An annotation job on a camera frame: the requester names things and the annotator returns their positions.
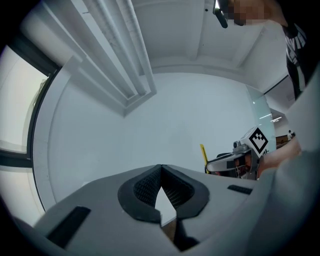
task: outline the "person's arm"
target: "person's arm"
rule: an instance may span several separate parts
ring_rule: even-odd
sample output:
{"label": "person's arm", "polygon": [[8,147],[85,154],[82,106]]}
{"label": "person's arm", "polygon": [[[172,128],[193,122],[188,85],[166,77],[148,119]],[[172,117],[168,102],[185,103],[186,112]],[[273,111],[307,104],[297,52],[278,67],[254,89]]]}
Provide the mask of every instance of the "person's arm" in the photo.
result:
{"label": "person's arm", "polygon": [[293,85],[294,98],[295,100],[297,100],[299,95],[301,94],[300,87],[299,87],[298,70],[295,64],[293,64],[289,60],[288,56],[286,56],[286,68],[288,69],[288,74]]}
{"label": "person's arm", "polygon": [[261,173],[268,168],[277,168],[282,161],[286,159],[291,159],[299,155],[301,148],[296,137],[290,140],[283,147],[263,155],[260,158],[260,166],[258,168],[258,178]]}

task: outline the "ceiling light fixture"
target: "ceiling light fixture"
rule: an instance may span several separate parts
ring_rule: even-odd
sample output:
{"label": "ceiling light fixture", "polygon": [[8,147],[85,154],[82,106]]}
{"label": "ceiling light fixture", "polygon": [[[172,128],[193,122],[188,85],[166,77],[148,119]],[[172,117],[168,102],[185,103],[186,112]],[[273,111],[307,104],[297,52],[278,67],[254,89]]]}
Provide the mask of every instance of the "ceiling light fixture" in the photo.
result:
{"label": "ceiling light fixture", "polygon": [[279,119],[281,119],[282,118],[282,116],[280,116],[280,117],[278,117],[278,118],[276,118],[276,119],[273,119],[273,120],[271,120],[270,122],[279,122]]}
{"label": "ceiling light fixture", "polygon": [[218,3],[217,0],[215,1],[215,6],[214,6],[214,8],[219,8],[219,9],[220,9],[220,6],[219,6],[219,3]]}
{"label": "ceiling light fixture", "polygon": [[263,117],[260,117],[260,119],[266,118],[266,117],[268,117],[268,116],[271,116],[271,114],[267,114],[267,115],[265,115],[265,116],[263,116]]}

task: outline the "ceiling beam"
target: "ceiling beam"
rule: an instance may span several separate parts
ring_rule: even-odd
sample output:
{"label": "ceiling beam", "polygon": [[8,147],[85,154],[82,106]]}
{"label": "ceiling beam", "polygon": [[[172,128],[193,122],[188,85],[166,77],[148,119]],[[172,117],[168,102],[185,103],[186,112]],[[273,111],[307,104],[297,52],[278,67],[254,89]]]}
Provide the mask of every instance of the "ceiling beam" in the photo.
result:
{"label": "ceiling beam", "polygon": [[132,56],[128,52],[126,42],[124,41],[121,32],[118,30],[116,18],[118,18],[118,15],[121,16],[121,14],[118,13],[118,6],[115,6],[116,2],[112,0],[83,0],[83,2],[101,29],[103,35],[108,40],[136,91],[139,95],[145,95],[146,89],[139,79],[138,71]]}
{"label": "ceiling beam", "polygon": [[145,46],[145,41],[141,33],[134,6],[132,5],[131,0],[116,0],[116,2],[119,6],[125,25],[129,31],[130,37],[132,39],[135,51],[140,60],[149,88],[151,92],[156,94],[157,88],[155,85],[154,76],[152,74],[152,69],[147,49]]}
{"label": "ceiling beam", "polygon": [[251,49],[253,48],[255,42],[259,38],[263,25],[253,25],[247,32],[244,33],[243,39],[239,44],[239,47],[236,50],[235,55],[233,56],[232,62],[233,65],[238,68],[244,62]]}
{"label": "ceiling beam", "polygon": [[114,87],[110,79],[100,73],[96,67],[88,60],[85,59],[79,65],[82,74],[90,80],[96,87],[101,87],[102,91],[106,91],[115,100],[117,100],[123,107],[127,106],[127,99]]}
{"label": "ceiling beam", "polygon": [[37,46],[44,45],[45,48],[41,48],[42,51],[46,53],[50,53],[51,55],[58,55],[56,52],[61,49],[56,49],[52,47],[52,45],[48,45],[43,38],[39,36],[35,31],[42,32],[42,37],[47,37],[47,34],[44,34],[41,26],[45,26],[48,28],[52,34],[50,36],[56,36],[68,50],[71,52],[70,55],[76,57],[78,61],[82,61],[86,54],[83,52],[78,43],[70,36],[68,31],[62,26],[62,24],[58,21],[58,19],[53,15],[52,11],[48,8],[48,6],[44,3],[44,1],[40,2],[28,15],[27,20],[25,20],[21,24],[21,30],[27,38],[29,38],[32,42],[37,43]]}
{"label": "ceiling beam", "polygon": [[88,28],[91,30],[91,33],[93,34],[93,36],[101,45],[102,49],[105,51],[107,55],[106,61],[109,61],[110,63],[112,63],[113,66],[116,68],[116,70],[114,70],[108,67],[112,72],[112,75],[114,76],[114,78],[117,80],[117,83],[115,82],[113,83],[117,86],[118,89],[119,89],[119,86],[121,86],[122,88],[124,88],[124,90],[128,91],[129,94],[125,94],[125,95],[129,95],[129,98],[134,96],[136,91],[134,85],[132,84],[124,67],[121,65],[115,52],[110,46],[108,40],[100,30],[99,26],[97,25],[92,15],[89,13],[84,2],[79,0],[71,0],[71,2],[79,12],[80,16],[82,17],[82,19],[84,20]]}
{"label": "ceiling beam", "polygon": [[203,66],[211,69],[244,73],[242,68],[234,67],[231,61],[203,55],[199,56],[194,61],[185,56],[170,56],[151,59],[150,63],[152,68],[172,66]]}
{"label": "ceiling beam", "polygon": [[[122,98],[126,99],[135,95],[136,90],[124,79],[121,70],[115,66],[113,60],[109,57],[109,52],[106,50],[106,39],[102,32],[96,26],[95,30],[92,27],[86,26],[86,20],[83,19],[84,14],[80,14],[76,6],[71,1],[64,1],[63,6],[59,1],[42,1],[43,8],[47,10],[68,33],[69,37],[78,45],[88,59],[92,61],[96,68],[108,77],[122,94]],[[102,35],[100,38],[105,40],[104,43],[99,41],[98,32]]]}
{"label": "ceiling beam", "polygon": [[202,26],[204,23],[205,0],[188,0],[189,15],[186,39],[186,55],[189,60],[195,61],[198,57]]}
{"label": "ceiling beam", "polygon": [[102,87],[82,68],[77,70],[76,74],[70,79],[70,82],[78,89],[91,96],[96,102],[103,104],[122,117],[125,116],[126,108],[116,101],[105,89],[102,89]]}
{"label": "ceiling beam", "polygon": [[190,73],[190,74],[202,74],[215,76],[225,79],[234,80],[245,85],[248,85],[248,79],[239,73],[234,73],[226,70],[218,70],[214,68],[208,68],[204,66],[192,66],[192,65],[177,65],[177,66],[164,66],[152,68],[154,74],[163,74],[163,73]]}
{"label": "ceiling beam", "polygon": [[186,0],[138,0],[133,1],[134,8],[140,8],[150,5],[167,5],[167,4],[186,4]]}

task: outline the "fisheye view ceiling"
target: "fisheye view ceiling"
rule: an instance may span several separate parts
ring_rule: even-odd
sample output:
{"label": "fisheye view ceiling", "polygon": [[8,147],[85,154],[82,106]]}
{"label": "fisheye view ceiling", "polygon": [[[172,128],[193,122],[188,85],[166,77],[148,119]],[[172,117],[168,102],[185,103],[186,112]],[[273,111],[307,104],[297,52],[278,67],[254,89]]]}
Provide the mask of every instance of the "fisheye view ceiling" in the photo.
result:
{"label": "fisheye view ceiling", "polygon": [[319,80],[297,100],[284,27],[218,2],[41,0],[6,43],[0,196],[57,255],[258,255],[306,218]]}

